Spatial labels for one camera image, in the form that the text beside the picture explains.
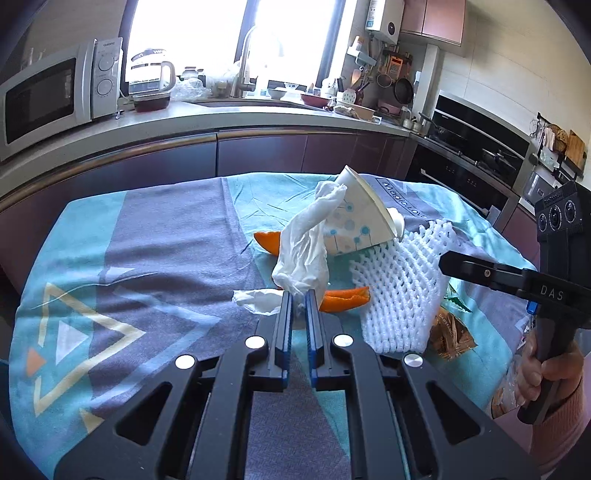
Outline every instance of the cutting board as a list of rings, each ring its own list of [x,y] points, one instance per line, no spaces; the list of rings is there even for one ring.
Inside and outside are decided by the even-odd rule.
[[[585,143],[572,130],[569,135],[569,143],[566,147],[566,155],[570,161],[580,170],[579,174],[583,173],[585,168],[585,160],[583,159],[583,152],[585,151]]]

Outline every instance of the plastic bag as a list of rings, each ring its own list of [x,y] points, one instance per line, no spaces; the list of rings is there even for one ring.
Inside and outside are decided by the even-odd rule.
[[[195,77],[175,83],[173,89],[170,90],[171,100],[179,102],[191,102],[209,98],[211,95],[212,91],[209,88],[203,87],[203,82]]]

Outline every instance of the microwave control knob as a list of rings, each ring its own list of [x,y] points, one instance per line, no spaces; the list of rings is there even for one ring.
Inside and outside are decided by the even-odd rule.
[[[107,72],[111,69],[114,63],[115,59],[113,58],[113,55],[103,55],[99,60],[99,68],[101,71]]]
[[[109,79],[102,79],[96,86],[96,91],[99,95],[107,95],[113,89],[113,82]]]

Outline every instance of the kitchen cabinet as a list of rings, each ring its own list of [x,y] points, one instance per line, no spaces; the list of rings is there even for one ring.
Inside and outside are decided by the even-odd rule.
[[[520,205],[505,225],[502,235],[519,253],[540,268],[540,244],[535,218]]]
[[[252,171],[299,173],[306,140],[307,135],[221,138],[217,146],[217,174],[226,177]]]
[[[303,173],[329,173],[338,175],[349,165],[357,135],[310,134],[304,152]]]
[[[416,148],[417,143],[410,137],[406,140],[388,138],[378,167],[378,175],[388,179],[404,180]]]
[[[0,232],[10,233],[0,235],[0,265],[16,291],[22,292],[43,242],[68,202],[102,193],[215,177],[215,135],[204,137],[213,141],[154,151],[85,171],[39,190],[1,212]]]
[[[357,173],[376,175],[388,138],[384,134],[358,134],[349,167]]]
[[[400,32],[429,43],[435,39],[459,46],[465,18],[466,0],[406,0]]]
[[[421,34],[426,9],[427,0],[405,0],[400,31]]]

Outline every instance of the microwave door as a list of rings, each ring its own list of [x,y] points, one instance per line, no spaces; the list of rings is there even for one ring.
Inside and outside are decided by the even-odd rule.
[[[0,86],[0,160],[90,122],[94,45],[50,55]]]

